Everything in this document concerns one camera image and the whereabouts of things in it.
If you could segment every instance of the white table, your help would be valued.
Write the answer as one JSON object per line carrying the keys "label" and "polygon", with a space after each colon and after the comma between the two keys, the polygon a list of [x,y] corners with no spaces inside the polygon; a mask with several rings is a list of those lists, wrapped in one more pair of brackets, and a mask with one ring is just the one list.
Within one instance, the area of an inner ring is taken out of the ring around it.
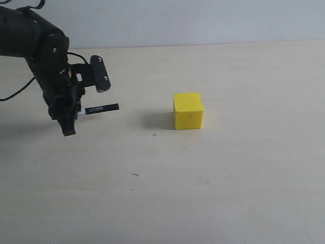
{"label": "white table", "polygon": [[[325,242],[325,41],[78,53],[112,83],[82,104],[121,110],[65,138],[36,82],[0,103],[1,244]],[[0,67],[2,98],[31,78]],[[183,92],[202,130],[172,130]]]}

